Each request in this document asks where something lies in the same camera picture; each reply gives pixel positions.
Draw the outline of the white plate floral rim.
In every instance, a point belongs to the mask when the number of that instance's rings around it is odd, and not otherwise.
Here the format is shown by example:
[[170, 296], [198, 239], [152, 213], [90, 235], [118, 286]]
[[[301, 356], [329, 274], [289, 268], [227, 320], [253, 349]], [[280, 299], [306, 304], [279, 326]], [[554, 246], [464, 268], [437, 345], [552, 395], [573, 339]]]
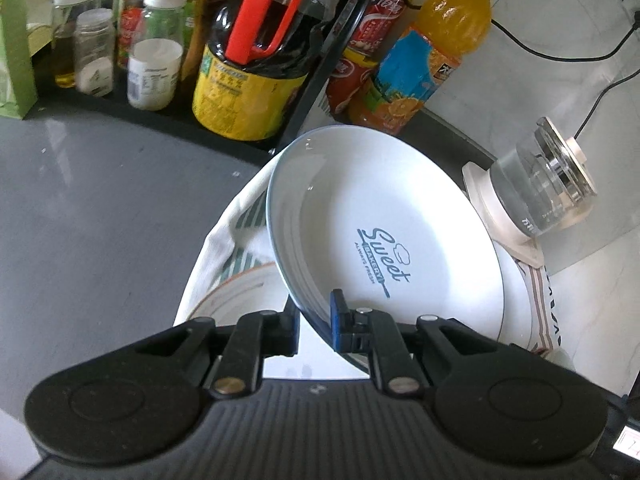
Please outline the white plate floral rim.
[[188, 320], [212, 318], [217, 326], [231, 326], [249, 313], [281, 312], [286, 300], [288, 290], [277, 266], [266, 263], [224, 281], [200, 301]]

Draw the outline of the white plate blue Sweet logo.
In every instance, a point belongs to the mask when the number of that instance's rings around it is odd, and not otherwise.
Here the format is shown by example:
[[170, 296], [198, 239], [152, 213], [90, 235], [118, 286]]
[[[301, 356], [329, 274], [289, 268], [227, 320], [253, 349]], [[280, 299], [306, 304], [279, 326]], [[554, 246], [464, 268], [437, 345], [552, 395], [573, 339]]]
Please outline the white plate blue Sweet logo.
[[305, 133], [274, 164], [266, 214], [281, 278], [321, 338], [334, 290], [399, 323], [434, 314], [499, 335], [494, 245], [454, 180], [409, 144], [354, 126]]

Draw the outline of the white plate plain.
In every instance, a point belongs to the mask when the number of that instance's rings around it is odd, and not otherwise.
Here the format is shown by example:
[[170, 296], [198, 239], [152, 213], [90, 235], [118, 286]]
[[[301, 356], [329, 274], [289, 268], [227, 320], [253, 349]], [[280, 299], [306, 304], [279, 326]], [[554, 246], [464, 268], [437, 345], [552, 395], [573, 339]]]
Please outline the white plate plain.
[[534, 350], [533, 313], [525, 284], [525, 266], [514, 259], [506, 248], [497, 242], [492, 244], [498, 257], [503, 288], [503, 317], [498, 341]]

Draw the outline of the patterned fringed table cloth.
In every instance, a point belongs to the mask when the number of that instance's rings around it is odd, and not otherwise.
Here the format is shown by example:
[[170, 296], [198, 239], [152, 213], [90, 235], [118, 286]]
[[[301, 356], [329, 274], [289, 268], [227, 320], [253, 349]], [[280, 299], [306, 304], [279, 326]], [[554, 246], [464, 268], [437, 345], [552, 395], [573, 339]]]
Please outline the patterned fringed table cloth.
[[[266, 193], [276, 161], [265, 167], [231, 201], [204, 240], [186, 288], [182, 294], [175, 323], [186, 322], [222, 284], [258, 266], [273, 263], [268, 240]], [[561, 348], [561, 332], [554, 312], [553, 292], [544, 268], [533, 268], [513, 258], [506, 248], [495, 244], [504, 288], [503, 318], [515, 315], [523, 289], [527, 292], [532, 315], [527, 349], [544, 358], [568, 357]]]

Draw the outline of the cream kettle base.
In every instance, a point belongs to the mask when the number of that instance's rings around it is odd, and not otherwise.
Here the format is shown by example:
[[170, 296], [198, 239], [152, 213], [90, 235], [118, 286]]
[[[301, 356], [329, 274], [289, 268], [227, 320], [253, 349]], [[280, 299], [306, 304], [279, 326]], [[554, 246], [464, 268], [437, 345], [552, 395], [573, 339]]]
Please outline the cream kettle base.
[[469, 200], [482, 219], [489, 236], [506, 248], [515, 259], [540, 269], [544, 254], [538, 242], [525, 235], [510, 219], [490, 180], [488, 170], [475, 162], [462, 167], [462, 178]]

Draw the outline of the black metal spice rack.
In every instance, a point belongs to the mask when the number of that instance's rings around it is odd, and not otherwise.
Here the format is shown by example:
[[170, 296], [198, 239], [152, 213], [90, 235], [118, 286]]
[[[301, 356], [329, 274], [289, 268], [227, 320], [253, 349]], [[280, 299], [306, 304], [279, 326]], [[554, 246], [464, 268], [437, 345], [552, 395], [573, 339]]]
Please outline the black metal spice rack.
[[64, 126], [77, 126], [82, 133], [92, 133], [100, 127], [116, 133], [146, 127], [253, 164], [265, 162], [269, 154], [279, 153], [302, 134], [304, 121], [317, 96], [324, 90], [368, 2], [338, 0], [335, 18], [323, 32], [324, 44], [312, 62], [310, 75], [299, 90], [292, 108], [285, 114], [283, 126], [271, 139], [257, 143], [226, 140], [198, 125], [193, 114], [180, 103], [171, 104], [158, 113], [135, 110], [126, 103], [126, 82], [122, 75], [116, 78], [115, 92], [106, 98], [60, 89], [53, 82], [49, 48], [36, 55], [34, 67], [38, 101], [28, 113], [27, 121], [32, 124], [38, 119], [58, 118]]

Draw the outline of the glass electric kettle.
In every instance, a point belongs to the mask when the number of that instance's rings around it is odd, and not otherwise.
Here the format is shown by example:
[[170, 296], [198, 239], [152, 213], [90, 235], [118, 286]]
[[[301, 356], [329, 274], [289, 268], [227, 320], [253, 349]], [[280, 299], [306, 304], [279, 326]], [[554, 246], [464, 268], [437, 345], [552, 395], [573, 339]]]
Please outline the glass electric kettle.
[[490, 167], [489, 177], [506, 214], [528, 237], [574, 226], [597, 198], [586, 155], [547, 117]]

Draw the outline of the red snack can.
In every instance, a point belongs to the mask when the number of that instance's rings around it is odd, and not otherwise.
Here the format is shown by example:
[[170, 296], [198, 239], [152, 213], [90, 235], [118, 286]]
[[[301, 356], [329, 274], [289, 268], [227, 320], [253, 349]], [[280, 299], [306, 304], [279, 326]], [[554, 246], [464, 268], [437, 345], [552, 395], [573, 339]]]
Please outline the red snack can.
[[333, 116], [348, 103], [378, 65], [376, 51], [405, 12], [404, 0], [370, 0], [326, 85], [326, 105]]

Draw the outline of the dark soy sauce jug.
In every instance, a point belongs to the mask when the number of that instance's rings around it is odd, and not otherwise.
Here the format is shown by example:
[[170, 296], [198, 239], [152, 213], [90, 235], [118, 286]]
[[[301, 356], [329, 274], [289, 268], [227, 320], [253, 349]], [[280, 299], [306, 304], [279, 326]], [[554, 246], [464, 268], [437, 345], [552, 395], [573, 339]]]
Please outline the dark soy sauce jug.
[[235, 141], [277, 134], [321, 46], [325, 13], [322, 0], [227, 0], [203, 51], [196, 120]]

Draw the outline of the white capped seasoning jar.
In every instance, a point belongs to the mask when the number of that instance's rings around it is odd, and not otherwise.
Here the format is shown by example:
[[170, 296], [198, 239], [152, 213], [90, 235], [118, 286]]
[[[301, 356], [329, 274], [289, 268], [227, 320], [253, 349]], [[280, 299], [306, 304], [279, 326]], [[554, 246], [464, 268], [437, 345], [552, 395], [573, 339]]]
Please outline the white capped seasoning jar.
[[127, 65], [127, 98], [137, 110], [162, 110], [174, 98], [184, 52], [186, 0], [143, 0]]

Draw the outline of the orange juice bottle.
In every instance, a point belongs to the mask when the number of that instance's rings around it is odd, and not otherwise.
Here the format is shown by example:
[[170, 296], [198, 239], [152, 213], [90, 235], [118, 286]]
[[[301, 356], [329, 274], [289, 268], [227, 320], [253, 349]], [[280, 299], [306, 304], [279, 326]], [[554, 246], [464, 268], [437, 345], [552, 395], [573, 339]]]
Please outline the orange juice bottle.
[[350, 100], [350, 122], [396, 136], [484, 42], [490, 26], [491, 0], [425, 0]]

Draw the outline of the green carton box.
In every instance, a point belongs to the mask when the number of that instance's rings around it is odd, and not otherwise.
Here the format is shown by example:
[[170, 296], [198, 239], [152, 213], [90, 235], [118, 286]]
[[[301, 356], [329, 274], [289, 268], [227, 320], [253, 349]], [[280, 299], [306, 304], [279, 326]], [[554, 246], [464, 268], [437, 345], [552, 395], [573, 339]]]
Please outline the green carton box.
[[1, 116], [23, 119], [37, 102], [25, 0], [1, 0]]

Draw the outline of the small glass spice jar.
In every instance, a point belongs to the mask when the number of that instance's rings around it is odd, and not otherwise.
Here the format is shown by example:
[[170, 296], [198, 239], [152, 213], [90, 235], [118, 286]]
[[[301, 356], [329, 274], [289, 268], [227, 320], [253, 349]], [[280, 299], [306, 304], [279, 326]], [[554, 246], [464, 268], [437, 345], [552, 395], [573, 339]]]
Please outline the small glass spice jar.
[[111, 9], [81, 13], [74, 32], [76, 89], [89, 96], [106, 96], [114, 87], [115, 26]]

